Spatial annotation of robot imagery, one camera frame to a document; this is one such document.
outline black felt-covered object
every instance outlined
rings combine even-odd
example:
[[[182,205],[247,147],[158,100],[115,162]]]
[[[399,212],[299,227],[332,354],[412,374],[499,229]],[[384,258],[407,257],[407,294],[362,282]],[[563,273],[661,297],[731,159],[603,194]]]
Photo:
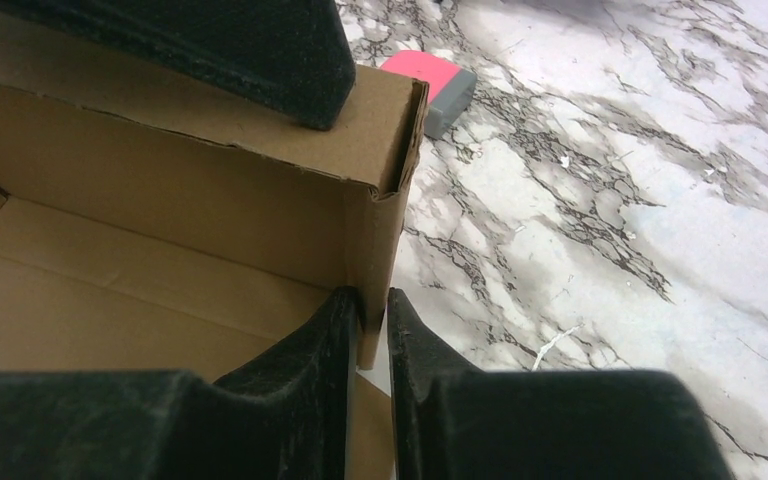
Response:
[[[672,375],[482,372],[387,304],[399,480],[731,480],[705,415]]]
[[[362,310],[335,290],[214,385],[188,371],[0,373],[0,479],[344,478]]]
[[[334,126],[355,64],[334,0],[0,0],[0,10]]]

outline cardboard box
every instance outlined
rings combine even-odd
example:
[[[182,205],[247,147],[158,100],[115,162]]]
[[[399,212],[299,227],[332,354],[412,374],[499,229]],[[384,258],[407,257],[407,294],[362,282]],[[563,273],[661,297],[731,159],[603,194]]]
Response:
[[[189,368],[208,380],[366,302],[369,366],[427,86],[360,67],[317,132],[0,14],[0,370]],[[389,477],[389,399],[358,378],[357,478]]]

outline pink object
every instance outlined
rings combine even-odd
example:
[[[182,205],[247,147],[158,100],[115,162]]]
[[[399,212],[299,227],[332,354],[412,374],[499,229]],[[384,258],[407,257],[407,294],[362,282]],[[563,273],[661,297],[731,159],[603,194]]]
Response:
[[[381,65],[381,70],[428,82],[430,85],[428,102],[431,103],[443,87],[461,71],[461,68],[430,53],[402,50],[388,58]]]

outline floor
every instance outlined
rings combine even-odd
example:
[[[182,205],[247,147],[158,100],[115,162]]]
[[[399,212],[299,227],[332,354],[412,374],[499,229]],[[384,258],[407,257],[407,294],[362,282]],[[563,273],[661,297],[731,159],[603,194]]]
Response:
[[[768,0],[337,3],[362,63],[480,78],[411,190],[425,322],[486,369],[671,371],[768,479]]]

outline pink eraser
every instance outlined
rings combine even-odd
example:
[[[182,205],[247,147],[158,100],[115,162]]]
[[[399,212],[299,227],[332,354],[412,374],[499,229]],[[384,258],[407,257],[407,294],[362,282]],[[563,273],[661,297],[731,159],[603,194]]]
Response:
[[[441,138],[472,100],[478,77],[430,53],[402,50],[388,58],[382,70],[413,77],[430,85],[425,134]]]

